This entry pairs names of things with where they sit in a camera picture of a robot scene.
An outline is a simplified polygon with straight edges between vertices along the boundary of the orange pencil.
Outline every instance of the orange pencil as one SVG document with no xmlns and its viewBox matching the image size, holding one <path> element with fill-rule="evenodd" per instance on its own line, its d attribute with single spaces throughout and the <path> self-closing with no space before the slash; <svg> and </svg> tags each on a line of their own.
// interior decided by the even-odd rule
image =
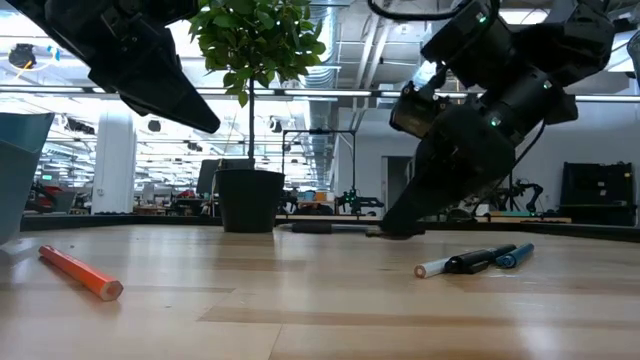
<svg viewBox="0 0 640 360">
<path fill-rule="evenodd" d="M 104 301 L 116 300 L 124 290 L 120 281 L 49 245 L 41 246 L 38 251 L 45 259 L 81 282 Z"/>
</svg>

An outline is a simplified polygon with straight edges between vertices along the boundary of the teal container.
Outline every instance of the teal container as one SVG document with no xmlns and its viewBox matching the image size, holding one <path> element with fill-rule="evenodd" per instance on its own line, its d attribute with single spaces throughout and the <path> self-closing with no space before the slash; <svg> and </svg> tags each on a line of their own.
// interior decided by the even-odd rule
<svg viewBox="0 0 640 360">
<path fill-rule="evenodd" d="M 20 231 L 24 205 L 54 116 L 0 113 L 0 245 Z"/>
</svg>

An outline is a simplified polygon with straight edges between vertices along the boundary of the black marker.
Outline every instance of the black marker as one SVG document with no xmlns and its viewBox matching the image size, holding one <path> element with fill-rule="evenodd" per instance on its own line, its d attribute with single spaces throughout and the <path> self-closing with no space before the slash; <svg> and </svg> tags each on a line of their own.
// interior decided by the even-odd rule
<svg viewBox="0 0 640 360">
<path fill-rule="evenodd" d="M 450 274 L 477 274 L 494 263 L 496 258 L 516 249 L 513 244 L 504 245 L 495 249 L 484 249 L 454 256 L 444 266 L 444 270 Z"/>
</svg>

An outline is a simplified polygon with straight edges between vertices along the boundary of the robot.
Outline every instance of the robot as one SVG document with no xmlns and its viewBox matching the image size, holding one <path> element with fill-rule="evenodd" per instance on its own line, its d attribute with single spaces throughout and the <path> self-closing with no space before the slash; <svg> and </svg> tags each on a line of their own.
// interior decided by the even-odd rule
<svg viewBox="0 0 640 360">
<path fill-rule="evenodd" d="M 198 10 L 198 0 L 8 0 L 92 69 L 90 78 L 141 114 L 154 113 L 215 132 L 219 120 L 180 71 L 167 24 Z M 544 23 L 512 31 L 500 0 L 463 0 L 449 12 L 380 16 L 448 23 L 422 49 L 437 74 L 407 84 L 390 125 L 421 139 L 416 175 L 380 224 L 392 238 L 419 233 L 417 220 L 500 183 L 518 164 L 515 149 L 540 123 L 578 118 L 566 86 L 605 68 L 615 29 L 608 0 L 556 0 Z M 436 96 L 448 71 L 485 89 L 463 104 Z"/>
<path fill-rule="evenodd" d="M 220 120 L 182 73 L 171 31 L 198 0 L 8 0 L 138 114 L 214 133 Z"/>
<path fill-rule="evenodd" d="M 517 32 L 498 16 L 499 0 L 462 1 L 434 15 L 393 14 L 368 3 L 394 20 L 451 19 L 422 49 L 436 75 L 420 89 L 410 82 L 392 111 L 391 127 L 421 139 L 416 175 L 380 224 L 392 239 L 421 233 L 418 219 L 499 185 L 546 125 L 576 120 L 575 96 L 564 88 L 605 68 L 615 35 L 608 1 L 558 0 L 543 23 Z M 438 97 L 448 70 L 485 93 L 463 104 Z M 516 158 L 516 147 L 541 122 Z"/>
</svg>

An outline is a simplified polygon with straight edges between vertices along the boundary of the black plant pot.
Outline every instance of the black plant pot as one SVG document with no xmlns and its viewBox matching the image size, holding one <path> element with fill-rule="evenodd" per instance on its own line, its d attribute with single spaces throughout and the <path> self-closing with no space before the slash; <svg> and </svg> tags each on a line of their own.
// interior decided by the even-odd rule
<svg viewBox="0 0 640 360">
<path fill-rule="evenodd" d="M 273 231 L 284 174 L 233 169 L 216 172 L 224 231 L 264 233 Z"/>
</svg>

